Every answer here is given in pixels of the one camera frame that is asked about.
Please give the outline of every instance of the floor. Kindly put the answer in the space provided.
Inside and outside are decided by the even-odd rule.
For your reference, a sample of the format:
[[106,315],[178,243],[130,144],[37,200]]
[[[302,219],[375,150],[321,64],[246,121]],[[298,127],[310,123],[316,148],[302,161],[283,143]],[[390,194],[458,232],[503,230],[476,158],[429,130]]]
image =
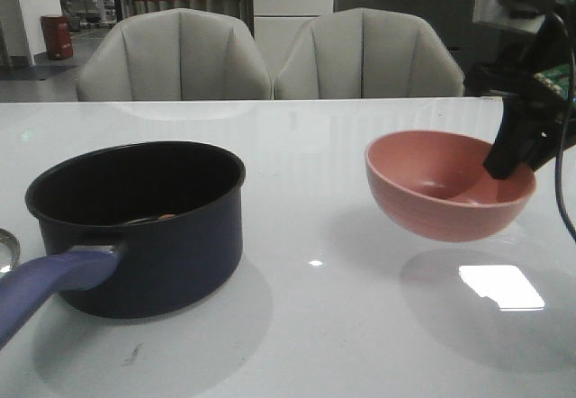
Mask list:
[[37,60],[36,64],[39,66],[66,65],[75,68],[40,81],[0,81],[0,102],[77,101],[76,78],[78,71],[94,53],[109,31],[108,27],[100,27],[72,32],[72,49],[74,51],[72,58],[49,60],[47,57],[43,57]]

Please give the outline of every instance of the black saucepan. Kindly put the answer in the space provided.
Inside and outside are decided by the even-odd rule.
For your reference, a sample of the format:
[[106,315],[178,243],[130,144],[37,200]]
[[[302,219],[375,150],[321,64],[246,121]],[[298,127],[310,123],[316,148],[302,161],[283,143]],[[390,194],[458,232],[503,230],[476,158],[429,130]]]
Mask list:
[[0,348],[55,292],[123,319],[213,292],[240,260],[244,177],[234,154],[189,141],[102,149],[38,176],[25,201],[48,256],[0,279]]

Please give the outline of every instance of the white cabinet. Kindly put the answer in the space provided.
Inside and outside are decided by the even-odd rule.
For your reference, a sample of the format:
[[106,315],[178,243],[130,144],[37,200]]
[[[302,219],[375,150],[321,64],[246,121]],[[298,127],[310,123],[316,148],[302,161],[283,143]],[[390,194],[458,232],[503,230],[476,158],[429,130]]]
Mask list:
[[300,26],[332,13],[333,5],[334,0],[254,0],[254,38],[272,79]]

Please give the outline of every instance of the chair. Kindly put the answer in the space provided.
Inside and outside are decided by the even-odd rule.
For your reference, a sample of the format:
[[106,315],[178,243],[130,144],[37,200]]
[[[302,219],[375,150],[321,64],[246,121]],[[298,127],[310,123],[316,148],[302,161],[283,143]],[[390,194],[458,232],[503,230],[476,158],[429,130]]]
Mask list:
[[460,96],[463,81],[462,70],[426,21],[356,8],[301,27],[274,82],[274,96]]
[[79,101],[270,99],[272,85],[241,20],[178,8],[116,24],[76,93]]

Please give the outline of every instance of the red trash bin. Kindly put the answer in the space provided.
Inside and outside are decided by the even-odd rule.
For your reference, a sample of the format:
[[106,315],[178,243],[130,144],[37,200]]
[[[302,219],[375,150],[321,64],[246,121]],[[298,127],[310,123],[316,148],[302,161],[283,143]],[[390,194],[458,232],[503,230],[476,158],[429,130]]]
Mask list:
[[72,40],[68,29],[68,19],[65,15],[43,15],[40,18],[44,42],[46,42],[46,52],[48,59],[71,58]]

